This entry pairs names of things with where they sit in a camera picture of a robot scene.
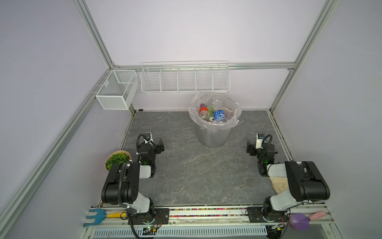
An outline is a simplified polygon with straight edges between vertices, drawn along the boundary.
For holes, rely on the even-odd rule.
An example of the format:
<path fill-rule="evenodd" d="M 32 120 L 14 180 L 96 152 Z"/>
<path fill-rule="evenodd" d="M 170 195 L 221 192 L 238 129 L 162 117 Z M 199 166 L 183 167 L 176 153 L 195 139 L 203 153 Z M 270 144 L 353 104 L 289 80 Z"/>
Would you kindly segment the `blue label bottle white cap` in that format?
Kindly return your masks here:
<path fill-rule="evenodd" d="M 213 108 L 213 117 L 215 122 L 225 122 L 226 115 L 223 109 L 223 103 L 219 99 L 215 99 L 211 103 Z"/>

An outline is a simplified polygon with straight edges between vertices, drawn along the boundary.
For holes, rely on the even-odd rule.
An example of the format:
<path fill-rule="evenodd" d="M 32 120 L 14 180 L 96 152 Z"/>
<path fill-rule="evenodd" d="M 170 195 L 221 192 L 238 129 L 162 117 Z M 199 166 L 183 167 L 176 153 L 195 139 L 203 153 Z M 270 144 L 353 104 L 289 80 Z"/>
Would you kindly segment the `small red label purple cap bottle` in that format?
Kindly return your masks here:
<path fill-rule="evenodd" d="M 210 112 L 208 107 L 205 104 L 200 104 L 199 116 L 204 121 L 210 121 Z"/>

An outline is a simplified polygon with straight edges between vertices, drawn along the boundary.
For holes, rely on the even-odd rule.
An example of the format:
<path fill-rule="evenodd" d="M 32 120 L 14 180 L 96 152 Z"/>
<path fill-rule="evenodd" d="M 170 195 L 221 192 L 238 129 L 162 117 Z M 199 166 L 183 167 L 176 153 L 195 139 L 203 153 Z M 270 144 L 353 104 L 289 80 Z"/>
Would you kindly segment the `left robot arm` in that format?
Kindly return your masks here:
<path fill-rule="evenodd" d="M 152 199 L 139 192 L 139 182 L 155 175 L 156 155 L 164 151 L 164 143 L 161 139 L 155 143 L 152 133 L 147 132 L 138 135 L 135 146 L 136 160 L 123 150 L 107 158 L 105 169 L 108 175 L 101 191 L 101 201 L 123 208 L 126 218 L 132 217 L 137 223 L 149 224 L 155 221 L 155 207 Z"/>

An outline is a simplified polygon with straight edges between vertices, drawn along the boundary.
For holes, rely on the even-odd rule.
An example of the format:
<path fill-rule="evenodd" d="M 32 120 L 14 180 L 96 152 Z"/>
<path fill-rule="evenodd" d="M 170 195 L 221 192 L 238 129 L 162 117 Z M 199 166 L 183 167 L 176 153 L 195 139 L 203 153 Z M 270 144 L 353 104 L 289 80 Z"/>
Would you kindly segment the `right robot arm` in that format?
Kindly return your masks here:
<path fill-rule="evenodd" d="M 275 162 L 278 151 L 272 144 L 271 134 L 256 134 L 254 144 L 248 142 L 246 152 L 258 159 L 258 171 L 262 177 L 284 178 L 287 189 L 277 195 L 267 197 L 261 209 L 261 215 L 266 222 L 271 222 L 270 216 L 275 213 L 285 213 L 287 210 L 305 203 L 324 201 L 330 197 L 330 189 L 312 161 Z"/>

